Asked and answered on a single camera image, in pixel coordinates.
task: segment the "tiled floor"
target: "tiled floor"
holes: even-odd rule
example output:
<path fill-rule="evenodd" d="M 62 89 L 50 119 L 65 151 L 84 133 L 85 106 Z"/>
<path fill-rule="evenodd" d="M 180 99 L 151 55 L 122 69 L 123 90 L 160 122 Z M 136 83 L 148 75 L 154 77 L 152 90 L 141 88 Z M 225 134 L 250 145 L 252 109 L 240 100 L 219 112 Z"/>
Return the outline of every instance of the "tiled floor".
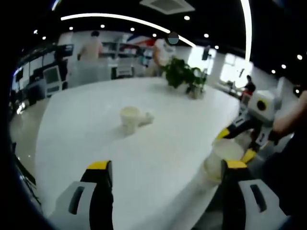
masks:
<path fill-rule="evenodd" d="M 23 166 L 35 177 L 35 146 L 37 134 L 49 99 L 38 101 L 15 115 L 10 123 L 12 142 L 16 142 L 15 154 Z"/>

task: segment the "ceiling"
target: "ceiling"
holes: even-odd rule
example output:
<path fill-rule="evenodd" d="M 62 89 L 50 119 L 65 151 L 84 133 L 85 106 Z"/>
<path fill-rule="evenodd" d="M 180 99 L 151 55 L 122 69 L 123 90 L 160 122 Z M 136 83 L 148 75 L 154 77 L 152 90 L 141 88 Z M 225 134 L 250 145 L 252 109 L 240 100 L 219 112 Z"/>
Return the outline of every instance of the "ceiling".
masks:
<path fill-rule="evenodd" d="M 114 13 L 142 19 L 166 29 L 177 32 L 197 45 L 218 45 L 219 52 L 245 55 L 245 22 L 240 0 L 213 1 L 187 0 L 196 10 L 186 13 L 164 15 L 158 11 L 139 4 L 140 0 L 61 0 L 52 11 L 54 0 L 23 1 L 19 15 L 23 17 L 24 26 L 17 33 L 23 33 L 19 49 L 25 51 L 43 42 L 56 42 L 59 34 L 73 26 L 74 31 L 100 29 L 135 32 L 141 35 L 165 36 L 154 28 L 120 19 L 82 18 L 61 21 L 60 17 L 78 13 Z M 251 61 L 261 69 L 276 75 L 286 76 L 293 82 L 307 78 L 307 18 L 299 0 L 249 0 L 252 16 Z"/>

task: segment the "desk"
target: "desk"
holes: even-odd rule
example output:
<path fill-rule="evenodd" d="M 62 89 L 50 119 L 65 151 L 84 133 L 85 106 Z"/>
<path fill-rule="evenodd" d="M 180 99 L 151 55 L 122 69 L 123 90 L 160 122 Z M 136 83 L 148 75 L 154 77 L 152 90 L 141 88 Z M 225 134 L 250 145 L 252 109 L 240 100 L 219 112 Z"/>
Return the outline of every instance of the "desk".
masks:
<path fill-rule="evenodd" d="M 190 230 L 216 189 L 195 196 L 193 178 L 212 141 L 239 109 L 237 99 L 210 87 L 205 90 L 202 100 L 192 100 L 170 90 L 162 78 L 133 78 L 53 95 L 40 125 L 35 157 L 45 215 L 89 164 L 112 160 L 114 229 L 169 230 L 174 223 L 181 226 L 176 230 Z M 153 124 L 125 137 L 119 111 L 127 105 L 151 111 Z M 199 198 L 195 206 L 203 203 L 187 209 L 189 217 L 182 211 L 193 197 Z M 178 216 L 185 216 L 185 223 Z"/>

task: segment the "yellow tape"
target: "yellow tape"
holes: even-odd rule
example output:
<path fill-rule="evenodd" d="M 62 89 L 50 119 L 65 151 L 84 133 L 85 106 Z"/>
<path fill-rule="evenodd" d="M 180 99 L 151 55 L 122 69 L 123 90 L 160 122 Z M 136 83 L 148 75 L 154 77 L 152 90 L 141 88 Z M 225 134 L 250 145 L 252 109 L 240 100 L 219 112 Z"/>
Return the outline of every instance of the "yellow tape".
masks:
<path fill-rule="evenodd" d="M 229 134 L 228 128 L 224 128 L 219 135 L 217 135 L 216 139 L 222 139 L 223 137 L 227 136 Z"/>
<path fill-rule="evenodd" d="M 242 161 L 226 161 L 229 169 L 243 169 L 247 168 L 247 165 Z"/>
<path fill-rule="evenodd" d="M 256 152 L 251 150 L 251 149 L 248 149 L 244 155 L 244 157 L 242 158 L 242 161 L 244 163 L 247 163 L 249 162 L 251 159 L 254 158 L 254 156 L 256 155 Z"/>
<path fill-rule="evenodd" d="M 108 163 L 109 161 L 96 161 L 90 164 L 87 169 L 106 169 Z"/>

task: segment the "window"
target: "window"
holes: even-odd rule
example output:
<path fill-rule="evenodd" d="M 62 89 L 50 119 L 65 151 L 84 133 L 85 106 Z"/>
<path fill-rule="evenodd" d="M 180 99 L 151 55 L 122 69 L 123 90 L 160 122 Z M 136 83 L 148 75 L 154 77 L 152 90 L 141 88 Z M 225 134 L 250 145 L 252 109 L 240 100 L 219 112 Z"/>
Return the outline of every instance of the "window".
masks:
<path fill-rule="evenodd" d="M 213 62 L 216 55 L 216 50 L 210 49 L 209 54 L 211 55 L 211 57 L 209 57 L 205 61 L 202 60 L 203 51 L 204 47 L 202 46 L 193 47 L 188 59 L 188 65 L 191 66 L 192 68 L 198 67 L 201 69 L 201 71 L 207 69 L 207 74 L 210 75 L 213 68 Z"/>
<path fill-rule="evenodd" d="M 224 82 L 235 82 L 236 87 L 243 87 L 247 84 L 247 75 L 253 70 L 253 63 L 244 66 L 245 60 L 233 54 L 226 54 L 225 63 L 222 68 L 220 80 Z"/>

